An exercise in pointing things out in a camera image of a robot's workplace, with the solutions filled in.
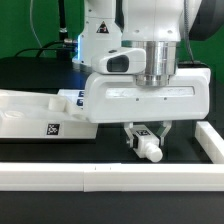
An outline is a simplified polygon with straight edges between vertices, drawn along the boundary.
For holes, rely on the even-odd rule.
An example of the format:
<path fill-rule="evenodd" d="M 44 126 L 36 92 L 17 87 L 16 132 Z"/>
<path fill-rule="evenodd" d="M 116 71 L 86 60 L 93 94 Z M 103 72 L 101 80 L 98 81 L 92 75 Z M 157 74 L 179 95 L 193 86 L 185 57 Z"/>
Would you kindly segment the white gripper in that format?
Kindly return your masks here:
<path fill-rule="evenodd" d="M 84 114 L 91 123 L 125 123 L 126 144 L 138 147 L 130 122 L 162 121 L 160 145 L 172 127 L 170 120 L 204 119 L 209 112 L 208 68 L 180 68 L 164 87 L 137 86 L 133 75 L 93 73 L 86 81 Z"/>

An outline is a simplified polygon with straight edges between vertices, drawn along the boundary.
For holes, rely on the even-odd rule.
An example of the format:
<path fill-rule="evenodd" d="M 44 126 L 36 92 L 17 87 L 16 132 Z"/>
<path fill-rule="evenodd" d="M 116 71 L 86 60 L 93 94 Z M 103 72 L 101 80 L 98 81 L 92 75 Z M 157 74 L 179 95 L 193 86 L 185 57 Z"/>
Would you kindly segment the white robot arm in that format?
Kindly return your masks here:
<path fill-rule="evenodd" d="M 85 25 L 73 59 L 88 73 L 78 138 L 103 123 L 203 119 L 210 70 L 177 61 L 180 42 L 206 40 L 224 25 L 224 0 L 84 0 Z"/>

